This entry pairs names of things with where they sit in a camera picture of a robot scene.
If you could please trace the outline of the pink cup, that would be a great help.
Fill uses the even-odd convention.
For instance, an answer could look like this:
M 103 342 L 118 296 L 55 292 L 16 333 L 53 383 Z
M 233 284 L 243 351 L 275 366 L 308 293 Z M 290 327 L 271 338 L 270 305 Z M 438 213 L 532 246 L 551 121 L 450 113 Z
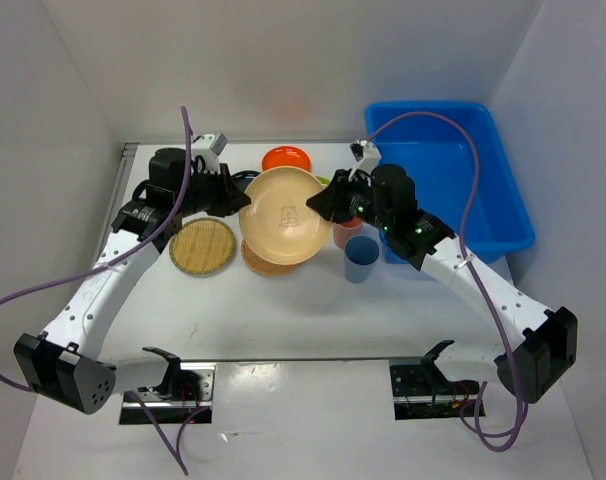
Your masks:
M 338 223 L 333 225 L 333 240 L 334 244 L 339 249 L 344 249 L 347 242 L 358 235 L 362 230 L 363 222 L 358 218 L 344 223 Z

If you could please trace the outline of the beige plate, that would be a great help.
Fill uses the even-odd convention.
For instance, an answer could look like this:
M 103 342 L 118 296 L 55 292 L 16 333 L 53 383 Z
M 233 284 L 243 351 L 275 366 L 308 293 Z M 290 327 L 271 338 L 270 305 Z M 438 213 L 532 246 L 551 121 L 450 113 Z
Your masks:
M 324 190 L 317 177 L 291 166 L 269 169 L 248 185 L 251 203 L 239 212 L 243 239 L 260 258 L 297 265 L 315 256 L 332 233 L 332 224 L 307 206 Z

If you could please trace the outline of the light woven bamboo tray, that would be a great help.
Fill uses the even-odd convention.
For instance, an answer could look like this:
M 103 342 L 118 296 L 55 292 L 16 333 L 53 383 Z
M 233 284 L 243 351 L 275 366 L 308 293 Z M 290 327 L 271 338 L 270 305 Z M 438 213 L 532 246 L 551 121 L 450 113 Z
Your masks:
M 169 256 L 183 273 L 214 274 L 232 259 L 236 238 L 224 222 L 211 217 L 190 221 L 172 238 Z

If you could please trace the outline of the orange plate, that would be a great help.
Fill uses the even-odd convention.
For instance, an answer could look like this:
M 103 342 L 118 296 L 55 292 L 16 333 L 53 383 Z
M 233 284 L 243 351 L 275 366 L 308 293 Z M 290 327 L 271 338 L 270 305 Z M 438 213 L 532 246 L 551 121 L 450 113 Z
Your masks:
M 272 168 L 289 166 L 312 171 L 312 164 L 309 155 L 296 146 L 283 145 L 270 149 L 262 159 L 262 170 L 266 171 Z

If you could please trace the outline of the brown woven bamboo tray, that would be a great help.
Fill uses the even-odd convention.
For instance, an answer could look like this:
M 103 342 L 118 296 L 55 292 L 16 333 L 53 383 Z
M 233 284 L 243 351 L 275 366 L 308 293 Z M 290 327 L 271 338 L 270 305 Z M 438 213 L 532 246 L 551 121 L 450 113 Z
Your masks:
M 247 244 L 246 240 L 241 242 L 241 255 L 250 271 L 264 277 L 280 277 L 293 273 L 300 264 L 279 265 L 271 263 L 257 255 Z

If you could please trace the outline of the black plate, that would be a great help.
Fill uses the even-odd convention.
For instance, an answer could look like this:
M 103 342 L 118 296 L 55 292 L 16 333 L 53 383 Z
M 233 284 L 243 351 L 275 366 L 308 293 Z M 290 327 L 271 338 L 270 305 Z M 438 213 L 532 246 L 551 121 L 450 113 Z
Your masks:
M 232 175 L 233 184 L 242 192 L 244 192 L 249 184 L 260 175 L 256 170 L 243 170 Z

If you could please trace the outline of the green plate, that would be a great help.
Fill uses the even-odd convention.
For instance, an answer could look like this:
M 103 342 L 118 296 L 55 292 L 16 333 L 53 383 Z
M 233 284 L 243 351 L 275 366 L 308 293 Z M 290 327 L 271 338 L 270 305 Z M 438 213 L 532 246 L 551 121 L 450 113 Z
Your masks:
M 330 180 L 326 177 L 317 176 L 316 179 L 323 187 L 327 187 L 330 184 Z

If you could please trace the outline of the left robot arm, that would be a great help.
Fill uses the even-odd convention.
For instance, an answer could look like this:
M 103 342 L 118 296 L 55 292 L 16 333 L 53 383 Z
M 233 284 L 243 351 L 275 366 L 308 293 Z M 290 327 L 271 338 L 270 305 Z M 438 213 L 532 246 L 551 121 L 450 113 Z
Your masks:
M 96 266 L 65 308 L 38 335 L 21 335 L 14 355 L 28 386 L 37 394 L 91 415 L 108 398 L 148 388 L 159 399 L 182 387 L 181 360 L 158 347 L 102 362 L 104 340 L 142 275 L 157 261 L 185 216 L 205 212 L 224 218 L 250 199 L 233 183 L 219 147 L 190 149 L 192 171 L 184 173 L 186 150 L 162 148 L 149 161 L 133 198 L 118 212 Z

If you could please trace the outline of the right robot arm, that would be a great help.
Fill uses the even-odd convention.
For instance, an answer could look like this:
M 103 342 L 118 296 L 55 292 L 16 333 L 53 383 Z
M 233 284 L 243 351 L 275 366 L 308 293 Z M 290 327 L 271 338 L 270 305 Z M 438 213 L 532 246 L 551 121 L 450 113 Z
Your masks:
M 378 166 L 369 177 L 338 170 L 306 204 L 333 223 L 358 218 L 377 228 L 396 256 L 448 287 L 497 329 L 494 346 L 444 340 L 425 354 L 421 380 L 429 391 L 442 393 L 463 380 L 492 382 L 535 404 L 574 364 L 576 316 L 528 297 L 469 253 L 448 225 L 419 208 L 414 182 L 402 167 Z

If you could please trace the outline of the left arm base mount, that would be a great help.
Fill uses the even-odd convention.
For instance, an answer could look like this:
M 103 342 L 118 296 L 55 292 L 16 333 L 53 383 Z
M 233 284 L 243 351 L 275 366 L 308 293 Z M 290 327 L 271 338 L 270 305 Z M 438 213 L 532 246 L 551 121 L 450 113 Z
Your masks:
M 151 387 L 139 388 L 123 398 L 120 425 L 143 425 L 151 421 L 141 403 L 160 425 L 210 424 L 214 398 L 215 363 L 183 362 L 180 372 L 173 377 L 171 390 L 159 394 Z

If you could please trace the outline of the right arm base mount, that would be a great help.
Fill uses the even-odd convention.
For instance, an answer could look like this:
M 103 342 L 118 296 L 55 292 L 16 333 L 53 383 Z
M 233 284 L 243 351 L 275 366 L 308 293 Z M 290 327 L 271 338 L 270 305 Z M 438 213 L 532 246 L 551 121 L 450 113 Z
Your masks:
M 445 380 L 418 357 L 391 361 L 389 374 L 396 421 L 473 416 L 478 382 Z

